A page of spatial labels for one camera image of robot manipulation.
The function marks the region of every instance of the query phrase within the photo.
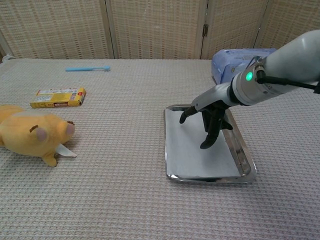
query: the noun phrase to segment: toothbrush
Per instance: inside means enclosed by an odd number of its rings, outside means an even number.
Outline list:
[[[95,69],[103,69],[105,71],[110,71],[110,66],[93,66],[93,67],[67,67],[65,69],[66,72],[84,72],[84,71],[92,71]]]

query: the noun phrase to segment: yellow plush toy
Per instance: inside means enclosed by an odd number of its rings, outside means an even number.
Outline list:
[[[72,121],[64,121],[54,114],[0,105],[0,146],[17,154],[41,157],[50,167],[57,165],[57,149],[67,149],[62,144],[74,132]]]

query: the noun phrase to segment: metal tray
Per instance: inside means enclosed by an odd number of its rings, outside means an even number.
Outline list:
[[[233,130],[221,130],[216,143],[200,149],[207,133],[202,115],[197,113],[179,124],[179,117],[190,105],[172,105],[164,110],[164,149],[166,175],[183,182],[249,183],[257,175],[256,166],[232,113],[226,120]]]

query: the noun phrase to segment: beige carpet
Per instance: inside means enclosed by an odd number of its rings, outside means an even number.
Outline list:
[[[110,65],[110,72],[65,67]],[[320,95],[297,90],[231,110],[254,183],[185,184],[165,174],[165,107],[213,86],[209,60],[33,60],[0,65],[0,104],[85,87],[75,159],[56,168],[0,148],[0,239],[320,239]]]

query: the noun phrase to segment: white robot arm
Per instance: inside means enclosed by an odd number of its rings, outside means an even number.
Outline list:
[[[306,32],[268,57],[254,60],[231,82],[219,84],[196,97],[191,107],[182,113],[181,124],[188,116],[202,113],[207,137],[201,149],[211,147],[221,129],[232,129],[224,119],[230,107],[251,106],[296,88],[312,89],[320,94],[320,30]]]

